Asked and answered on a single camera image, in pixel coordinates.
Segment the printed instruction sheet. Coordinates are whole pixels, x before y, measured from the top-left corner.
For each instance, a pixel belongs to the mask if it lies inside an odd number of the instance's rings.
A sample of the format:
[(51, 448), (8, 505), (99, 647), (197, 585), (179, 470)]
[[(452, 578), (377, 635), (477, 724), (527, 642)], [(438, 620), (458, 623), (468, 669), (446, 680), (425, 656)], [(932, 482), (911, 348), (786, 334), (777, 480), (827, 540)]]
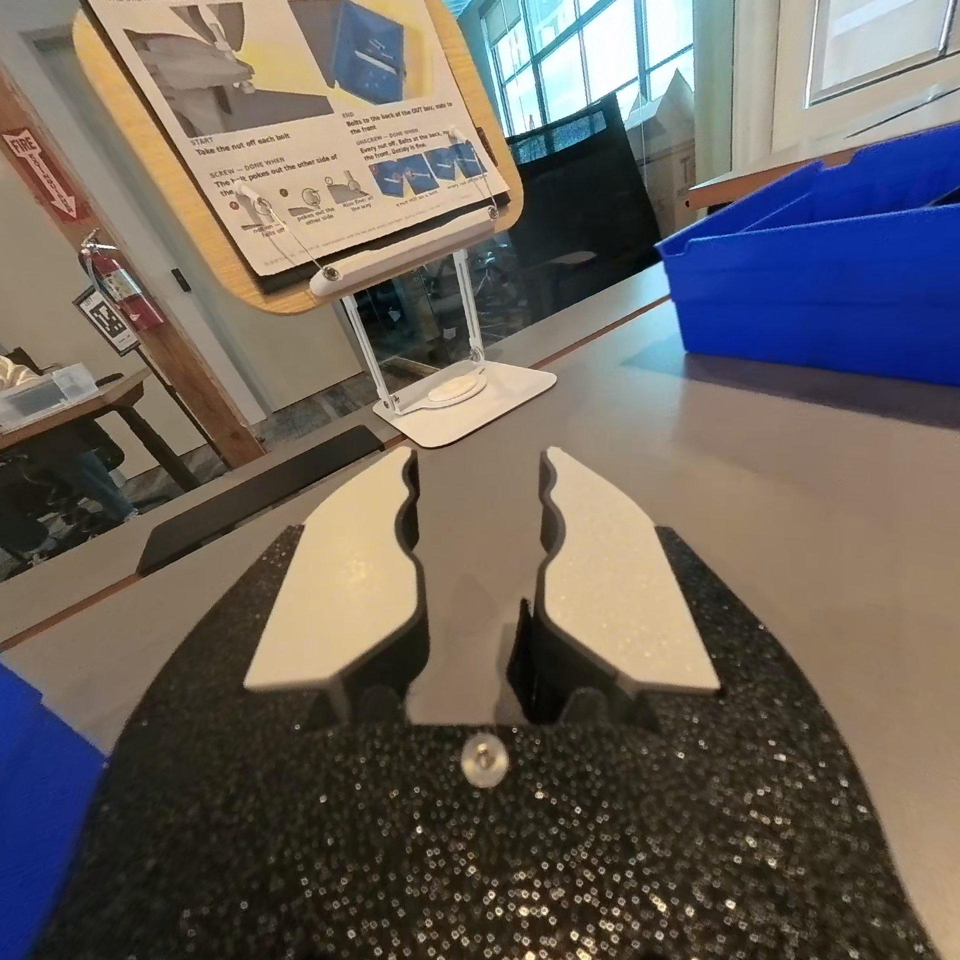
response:
[(265, 292), (510, 198), (427, 2), (87, 8)]

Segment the red fire extinguisher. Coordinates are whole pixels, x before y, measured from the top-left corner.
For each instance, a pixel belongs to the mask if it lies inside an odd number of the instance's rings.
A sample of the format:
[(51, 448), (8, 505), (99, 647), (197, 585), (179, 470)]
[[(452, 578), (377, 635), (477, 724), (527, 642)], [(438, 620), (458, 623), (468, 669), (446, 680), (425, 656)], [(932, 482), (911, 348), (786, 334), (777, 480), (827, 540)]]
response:
[(166, 325), (162, 307), (139, 283), (121, 250), (94, 229), (80, 242), (78, 262), (90, 282), (137, 332)]

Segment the clear plastic container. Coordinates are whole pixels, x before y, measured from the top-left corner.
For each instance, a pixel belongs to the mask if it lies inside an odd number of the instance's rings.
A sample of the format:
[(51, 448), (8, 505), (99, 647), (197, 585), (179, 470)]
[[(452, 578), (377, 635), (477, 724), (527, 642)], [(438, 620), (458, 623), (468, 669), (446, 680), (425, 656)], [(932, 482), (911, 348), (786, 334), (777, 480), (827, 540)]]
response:
[(1, 389), (1, 430), (14, 431), (96, 397), (100, 393), (84, 364), (55, 368)]

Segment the wooden post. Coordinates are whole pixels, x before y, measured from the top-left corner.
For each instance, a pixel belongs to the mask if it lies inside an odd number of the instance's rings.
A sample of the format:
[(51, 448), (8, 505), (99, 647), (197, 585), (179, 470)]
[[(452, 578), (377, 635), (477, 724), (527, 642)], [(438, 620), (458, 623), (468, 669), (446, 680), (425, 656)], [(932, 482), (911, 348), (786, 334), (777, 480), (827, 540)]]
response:
[(73, 197), (78, 208), (77, 217), (59, 212), (53, 199), (45, 198), (40, 174), (29, 174), (26, 160), (15, 154), (7, 140), (2, 140), (2, 155), (72, 248), (78, 250), (88, 234), (98, 232), (103, 240), (119, 249), (115, 257), (146, 290), (148, 302), (158, 309), (162, 318), (161, 325), (141, 333), (147, 358), (173, 389), (175, 400), (194, 418), (198, 431), (207, 439), (211, 449), (230, 469), (264, 457), (266, 450), (254, 428), (180, 322), (165, 311), (162, 299), (154, 294), (146, 278), (131, 261), (128, 244), (109, 225), (91, 197), (90, 189), (72, 168), (60, 144), (5, 66), (1, 67), (1, 129), (3, 137), (29, 134), (40, 149), (40, 159), (53, 162), (54, 178), (59, 186), (68, 188), (65, 196)]

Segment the black pad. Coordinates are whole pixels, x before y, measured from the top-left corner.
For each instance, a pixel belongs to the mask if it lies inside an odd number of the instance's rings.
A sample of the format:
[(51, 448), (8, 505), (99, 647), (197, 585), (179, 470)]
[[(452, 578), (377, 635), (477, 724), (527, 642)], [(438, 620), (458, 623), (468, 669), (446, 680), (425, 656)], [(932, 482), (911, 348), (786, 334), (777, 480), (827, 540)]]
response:
[(382, 441), (366, 426), (354, 426), (154, 527), (136, 574), (149, 575), (186, 557), (241, 522), (294, 497), (330, 475), (374, 453)]

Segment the blue divided plastic bin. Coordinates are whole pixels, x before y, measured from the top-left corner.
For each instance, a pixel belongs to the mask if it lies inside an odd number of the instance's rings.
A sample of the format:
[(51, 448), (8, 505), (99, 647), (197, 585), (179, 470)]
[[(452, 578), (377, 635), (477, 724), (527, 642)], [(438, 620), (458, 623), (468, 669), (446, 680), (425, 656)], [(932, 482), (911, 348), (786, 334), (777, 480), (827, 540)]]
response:
[(959, 384), (959, 129), (811, 162), (656, 245), (684, 349)]

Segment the wooden table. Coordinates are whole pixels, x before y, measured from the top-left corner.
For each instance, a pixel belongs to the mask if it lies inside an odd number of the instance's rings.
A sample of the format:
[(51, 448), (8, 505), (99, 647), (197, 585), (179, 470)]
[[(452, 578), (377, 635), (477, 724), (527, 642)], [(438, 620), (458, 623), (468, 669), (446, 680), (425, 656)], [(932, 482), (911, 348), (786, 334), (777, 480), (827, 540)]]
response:
[(857, 146), (850, 144), (827, 143), (824, 146), (802, 142), (777, 150), (751, 163), (747, 169), (731, 171), (692, 186), (685, 192), (682, 204), (697, 214), (709, 214), (810, 163), (823, 161), (827, 166), (845, 163), (857, 150)]

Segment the wooden desk with black legs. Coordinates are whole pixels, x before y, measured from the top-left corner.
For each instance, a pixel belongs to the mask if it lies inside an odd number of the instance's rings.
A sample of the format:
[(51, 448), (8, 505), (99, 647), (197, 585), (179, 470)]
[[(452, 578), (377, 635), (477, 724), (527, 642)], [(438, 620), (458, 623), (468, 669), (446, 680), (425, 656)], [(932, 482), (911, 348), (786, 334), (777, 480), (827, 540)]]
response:
[(115, 413), (121, 417), (140, 445), (183, 492), (189, 493), (201, 486), (196, 476), (162, 436), (136, 410), (145, 393), (148, 369), (131, 375), (122, 375), (106, 383), (89, 395), (73, 400), (67, 398), (49, 409), (27, 416), (11, 426), (2, 425), (1, 451), (15, 449), (28, 441), (49, 434), (63, 426), (101, 419)]

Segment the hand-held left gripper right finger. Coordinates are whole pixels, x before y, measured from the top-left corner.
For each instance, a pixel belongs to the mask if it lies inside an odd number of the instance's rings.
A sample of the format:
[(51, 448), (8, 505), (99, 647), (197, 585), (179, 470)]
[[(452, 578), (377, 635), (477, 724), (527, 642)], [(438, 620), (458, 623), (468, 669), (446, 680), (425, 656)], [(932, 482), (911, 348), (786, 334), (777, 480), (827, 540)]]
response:
[(649, 515), (558, 446), (538, 464), (542, 558), (509, 687), (531, 724), (656, 724), (651, 695), (722, 681)]

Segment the red white fire sign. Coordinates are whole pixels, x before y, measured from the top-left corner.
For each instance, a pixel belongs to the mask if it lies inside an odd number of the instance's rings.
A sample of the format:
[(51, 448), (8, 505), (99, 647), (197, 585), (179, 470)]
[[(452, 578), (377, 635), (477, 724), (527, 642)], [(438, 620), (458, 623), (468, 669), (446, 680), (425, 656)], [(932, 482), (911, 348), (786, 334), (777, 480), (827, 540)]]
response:
[(12, 156), (25, 166), (44, 191), (46, 200), (57, 211), (57, 216), (65, 223), (78, 222), (82, 215), (82, 204), (74, 188), (30, 128), (3, 131), (2, 139)]

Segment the stacked cardboard boxes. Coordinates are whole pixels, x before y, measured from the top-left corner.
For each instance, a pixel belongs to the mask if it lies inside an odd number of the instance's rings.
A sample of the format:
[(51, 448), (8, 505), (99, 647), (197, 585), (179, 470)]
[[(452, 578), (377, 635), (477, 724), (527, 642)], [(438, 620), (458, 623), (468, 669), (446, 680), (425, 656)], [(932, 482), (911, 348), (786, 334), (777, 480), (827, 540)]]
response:
[(625, 120), (630, 149), (654, 209), (661, 238), (695, 221), (688, 194), (695, 185), (693, 91), (676, 70), (654, 100), (638, 95)]

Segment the black white marker tag sign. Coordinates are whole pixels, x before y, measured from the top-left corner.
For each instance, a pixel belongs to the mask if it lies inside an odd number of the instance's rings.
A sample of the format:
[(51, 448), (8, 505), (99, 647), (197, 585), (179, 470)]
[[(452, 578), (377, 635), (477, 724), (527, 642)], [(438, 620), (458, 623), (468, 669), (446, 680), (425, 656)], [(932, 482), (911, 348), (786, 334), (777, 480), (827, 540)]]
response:
[(73, 306), (115, 354), (125, 356), (140, 349), (136, 331), (109, 297), (96, 287), (83, 291), (73, 300)]

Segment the instruction sheet on stand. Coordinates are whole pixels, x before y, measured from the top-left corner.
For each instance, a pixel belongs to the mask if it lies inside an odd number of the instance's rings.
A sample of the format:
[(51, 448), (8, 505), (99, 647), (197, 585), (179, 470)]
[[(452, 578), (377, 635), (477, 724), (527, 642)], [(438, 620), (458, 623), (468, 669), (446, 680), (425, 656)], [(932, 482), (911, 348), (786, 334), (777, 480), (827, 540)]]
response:
[[(263, 291), (240, 258), (179, 154), (89, 17), (88, 2), (74, 26), (80, 65), (119, 132), (158, 188), (199, 258), (236, 299), (278, 316), (340, 302), (373, 376), (374, 413), (425, 449), (449, 446), (550, 390), (556, 376), (488, 359), (482, 342), (468, 250), (509, 230), (520, 218), (523, 188), (516, 163), (460, 30), (443, 2), (427, 2), (441, 45), (462, 90), (474, 126), (509, 186), (510, 198), (491, 201), (432, 226), (402, 233), (309, 267), (282, 289)], [(467, 356), (401, 390), (387, 387), (356, 304), (356, 294), (451, 256), (467, 327)]]

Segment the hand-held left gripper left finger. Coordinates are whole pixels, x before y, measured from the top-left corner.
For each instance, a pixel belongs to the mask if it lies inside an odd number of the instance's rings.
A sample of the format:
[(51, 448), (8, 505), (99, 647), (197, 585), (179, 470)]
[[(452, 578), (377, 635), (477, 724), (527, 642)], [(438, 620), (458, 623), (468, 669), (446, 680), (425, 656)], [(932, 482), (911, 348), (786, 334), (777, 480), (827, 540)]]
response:
[(417, 452), (399, 446), (307, 516), (246, 691), (313, 691), (317, 716), (408, 716), (430, 652), (420, 487)]

